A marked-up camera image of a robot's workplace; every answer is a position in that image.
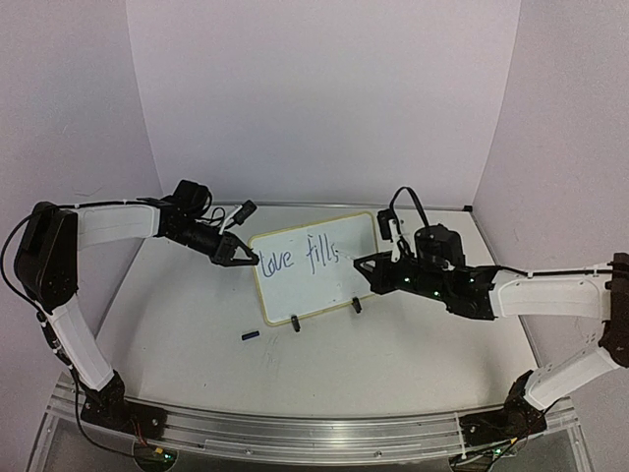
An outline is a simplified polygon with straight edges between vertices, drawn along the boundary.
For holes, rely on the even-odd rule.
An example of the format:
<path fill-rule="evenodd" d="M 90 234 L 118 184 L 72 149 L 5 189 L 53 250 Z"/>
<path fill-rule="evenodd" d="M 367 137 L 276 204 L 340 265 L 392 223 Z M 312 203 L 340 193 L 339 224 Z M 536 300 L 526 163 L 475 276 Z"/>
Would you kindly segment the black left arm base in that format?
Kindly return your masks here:
<path fill-rule="evenodd" d="M 167 412 L 165 409 L 130 401 L 126 386 L 117 371 L 100 390 L 89 388 L 75 375 L 86 400 L 80 419 L 91 425 L 135 435 L 140 440 L 159 440 L 163 436 Z"/>

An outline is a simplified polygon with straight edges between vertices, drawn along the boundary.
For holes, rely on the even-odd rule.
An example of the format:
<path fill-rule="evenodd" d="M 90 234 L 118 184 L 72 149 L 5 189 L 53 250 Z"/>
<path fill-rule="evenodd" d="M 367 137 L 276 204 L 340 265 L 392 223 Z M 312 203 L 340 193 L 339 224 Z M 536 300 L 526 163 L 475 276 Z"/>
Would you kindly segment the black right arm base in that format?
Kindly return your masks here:
<path fill-rule="evenodd" d="M 524 399 L 525 386 L 532 373 L 530 370 L 514 382 L 501 408 L 468 414 L 459 419 L 466 445 L 480 446 L 524 439 L 546 430 L 543 411 Z"/>

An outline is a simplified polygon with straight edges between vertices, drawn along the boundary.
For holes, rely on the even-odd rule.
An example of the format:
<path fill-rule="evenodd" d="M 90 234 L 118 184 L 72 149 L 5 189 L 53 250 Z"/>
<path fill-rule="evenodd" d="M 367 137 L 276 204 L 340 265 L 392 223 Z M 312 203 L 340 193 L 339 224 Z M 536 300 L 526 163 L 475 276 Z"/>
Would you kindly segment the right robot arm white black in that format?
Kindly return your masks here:
<path fill-rule="evenodd" d="M 521 376 L 505 405 L 545 411 L 557 399 L 628 365 L 628 256 L 607 265 L 523 271 L 501 265 L 467 265 L 460 235 L 442 224 L 419 229 L 410 246 L 396 226 L 384 230 L 393 248 L 358 258 L 354 268 L 372 293 L 404 291 L 444 305 L 473 321 L 519 316 L 597 320 L 600 336 L 569 359 Z"/>

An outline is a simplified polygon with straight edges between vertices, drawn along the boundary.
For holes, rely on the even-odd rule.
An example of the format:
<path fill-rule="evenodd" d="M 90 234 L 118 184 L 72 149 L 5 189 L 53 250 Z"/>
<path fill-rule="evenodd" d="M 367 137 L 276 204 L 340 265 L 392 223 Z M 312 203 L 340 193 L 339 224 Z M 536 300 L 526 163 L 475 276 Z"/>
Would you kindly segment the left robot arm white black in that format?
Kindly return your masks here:
<path fill-rule="evenodd" d="M 39 202 L 12 231 L 22 240 L 14 259 L 19 282 L 11 290 L 36 309 L 51 350 L 77 383 L 96 395 L 92 407 L 112 428 L 129 423 L 132 406 L 119 395 L 124 382 L 82 314 L 79 252 L 122 240 L 166 238 L 207 256 L 216 266 L 256 266 L 258 256 L 231 231 L 256 211 L 256 204 L 245 201 L 220 217 L 209 217 L 211 203 L 206 186 L 183 180 L 161 199 Z"/>

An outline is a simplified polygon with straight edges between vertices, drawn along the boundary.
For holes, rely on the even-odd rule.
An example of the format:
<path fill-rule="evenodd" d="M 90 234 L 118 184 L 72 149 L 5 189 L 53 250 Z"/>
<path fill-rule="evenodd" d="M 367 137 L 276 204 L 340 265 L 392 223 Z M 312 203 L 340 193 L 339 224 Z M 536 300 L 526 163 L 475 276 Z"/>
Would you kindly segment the yellow framed small whiteboard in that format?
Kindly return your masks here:
<path fill-rule="evenodd" d="M 372 295 L 370 285 L 336 250 L 357 259 L 377 252 L 375 221 L 368 211 L 255 235 L 249 247 L 257 295 L 267 325 L 287 324 L 351 305 Z"/>

